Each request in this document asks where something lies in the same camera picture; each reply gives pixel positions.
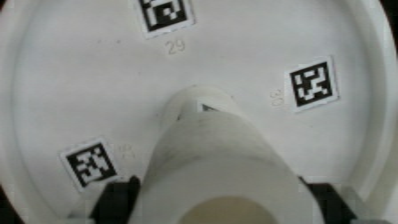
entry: printed number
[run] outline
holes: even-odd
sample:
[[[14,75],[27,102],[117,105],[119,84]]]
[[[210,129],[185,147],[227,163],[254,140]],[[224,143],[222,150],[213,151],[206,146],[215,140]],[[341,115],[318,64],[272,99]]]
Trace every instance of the printed number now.
[[[283,106],[283,104],[284,104],[284,98],[283,98],[283,90],[281,89],[277,89],[274,92],[270,92],[270,100],[272,100],[270,105],[274,107]]]
[[[165,47],[169,50],[169,55],[174,55],[176,53],[185,51],[185,41],[181,39],[167,41]]]

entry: black and white square marker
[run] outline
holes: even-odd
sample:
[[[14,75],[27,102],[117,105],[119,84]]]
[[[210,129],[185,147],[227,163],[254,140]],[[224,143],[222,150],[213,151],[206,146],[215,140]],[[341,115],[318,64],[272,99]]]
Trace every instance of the black and white square marker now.
[[[91,182],[107,183],[119,179],[114,157],[103,139],[94,139],[62,152],[60,160],[80,191]]]
[[[194,25],[188,0],[133,0],[146,38]]]
[[[338,100],[332,59],[325,58],[286,73],[295,112]]]

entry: white object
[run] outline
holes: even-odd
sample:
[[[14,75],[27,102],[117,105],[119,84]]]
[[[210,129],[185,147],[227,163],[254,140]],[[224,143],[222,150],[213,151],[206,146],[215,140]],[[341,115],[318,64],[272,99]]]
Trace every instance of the white object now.
[[[231,111],[187,110],[199,99]],[[174,125],[155,149],[130,223],[323,224],[309,190],[236,111],[231,97],[210,87],[172,98],[165,119]]]

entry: white plastic surface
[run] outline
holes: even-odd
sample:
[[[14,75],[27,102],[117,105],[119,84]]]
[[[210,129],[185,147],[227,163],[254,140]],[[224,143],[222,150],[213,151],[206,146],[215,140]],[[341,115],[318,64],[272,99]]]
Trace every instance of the white plastic surface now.
[[[378,54],[387,51],[375,44],[382,38],[361,31],[361,19],[375,24],[382,18],[380,5],[348,2],[192,0],[195,25],[147,40],[124,0],[9,1],[0,16],[0,178],[32,223],[66,217],[80,198],[59,160],[73,144],[105,136],[124,177],[144,176],[162,108],[195,84],[235,96],[306,180],[346,183],[370,137],[371,149],[382,144],[386,149],[371,167],[384,166],[391,138],[375,132],[386,136],[393,130],[396,65],[391,54]],[[382,36],[377,25],[368,32]],[[185,48],[171,51],[176,41]],[[334,58],[341,99],[295,114],[291,99],[283,96],[275,107],[270,96],[284,92],[284,72],[323,56]],[[378,101],[386,95],[389,104]],[[370,122],[380,124],[375,132]],[[371,186],[375,175],[366,182],[357,174],[355,186]]]

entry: white tray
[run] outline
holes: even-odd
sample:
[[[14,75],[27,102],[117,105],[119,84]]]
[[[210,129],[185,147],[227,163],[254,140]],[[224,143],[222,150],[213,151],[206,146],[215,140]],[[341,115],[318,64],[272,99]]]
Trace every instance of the white tray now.
[[[0,180],[23,218],[55,223],[71,212],[59,154],[76,143],[103,136],[123,177],[144,177],[163,105],[197,84],[235,96],[297,175],[366,199],[398,111],[380,3],[192,0],[195,24],[147,39],[131,2],[9,1],[0,15]],[[297,113],[284,73],[322,57],[339,99]]]

